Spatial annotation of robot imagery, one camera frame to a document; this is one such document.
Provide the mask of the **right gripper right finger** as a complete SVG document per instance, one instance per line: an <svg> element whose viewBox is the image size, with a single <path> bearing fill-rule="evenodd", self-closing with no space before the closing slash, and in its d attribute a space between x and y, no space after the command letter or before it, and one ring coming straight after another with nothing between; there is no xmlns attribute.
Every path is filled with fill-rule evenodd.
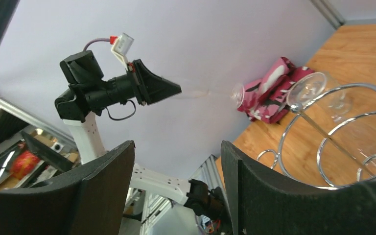
<svg viewBox="0 0 376 235"><path fill-rule="evenodd" d="M221 143L225 189L236 235L376 235L376 182L316 188Z"/></svg>

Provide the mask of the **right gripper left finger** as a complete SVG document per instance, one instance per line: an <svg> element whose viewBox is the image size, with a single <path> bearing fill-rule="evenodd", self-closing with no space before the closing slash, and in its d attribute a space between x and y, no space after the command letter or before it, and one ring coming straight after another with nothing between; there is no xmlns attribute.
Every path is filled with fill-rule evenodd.
<svg viewBox="0 0 376 235"><path fill-rule="evenodd" d="M134 160L125 141L33 187L0 191L0 235L117 235Z"/></svg>

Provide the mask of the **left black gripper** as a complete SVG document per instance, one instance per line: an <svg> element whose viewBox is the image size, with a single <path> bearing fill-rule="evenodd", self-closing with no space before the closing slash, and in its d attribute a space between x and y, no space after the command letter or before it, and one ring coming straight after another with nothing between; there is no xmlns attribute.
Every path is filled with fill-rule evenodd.
<svg viewBox="0 0 376 235"><path fill-rule="evenodd" d="M137 102L142 106L182 93L180 85L154 74L141 59L128 63L128 77Z"/></svg>

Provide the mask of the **chrome wine glass rack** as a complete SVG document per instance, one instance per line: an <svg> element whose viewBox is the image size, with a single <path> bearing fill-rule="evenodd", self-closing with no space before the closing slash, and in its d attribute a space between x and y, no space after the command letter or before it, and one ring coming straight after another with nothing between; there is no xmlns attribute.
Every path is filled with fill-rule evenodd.
<svg viewBox="0 0 376 235"><path fill-rule="evenodd" d="M274 160L271 165L271 169L279 165L283 174L291 177L291 174L287 171L282 162L282 147L285 138L292 128L293 124L298 118L302 118L313 127L323 139L317 148L316 152L316 164L317 169L327 184L328 189L338 189L347 187L347 184L339 185L335 184L325 173L322 166L322 160L326 157L326 151L328 146L334 146L339 151L339 156L346 156L351 159L357 166L356 181L376 181L376 111L364 112L353 117L349 117L346 113L342 120L335 123L335 127L331 130L325 130L314 119L310 118L307 114L307 110L314 106L325 95L334 93L336 91L347 90L351 88L365 88L376 93L376 86L368 83L352 83L347 85L340 85L324 94L318 96L307 105L301 105L296 103L290 106L290 109L295 113L295 117L287 125L285 131L282 134L278 148L266 149L260 152L256 158L260 160L266 153L273 153Z"/></svg>

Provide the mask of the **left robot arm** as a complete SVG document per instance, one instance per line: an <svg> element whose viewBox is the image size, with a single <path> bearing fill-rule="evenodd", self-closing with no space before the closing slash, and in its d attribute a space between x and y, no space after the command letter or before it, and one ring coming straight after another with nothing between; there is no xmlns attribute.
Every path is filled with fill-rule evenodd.
<svg viewBox="0 0 376 235"><path fill-rule="evenodd" d="M126 74L105 81L91 50L60 62L69 87L56 98L55 107L72 134L83 164L106 153L95 118L109 106L151 105L182 91L178 84L152 73L140 59L124 66ZM213 221L230 221L222 189L209 189L202 181L180 180L134 164L130 187L171 199Z"/></svg>

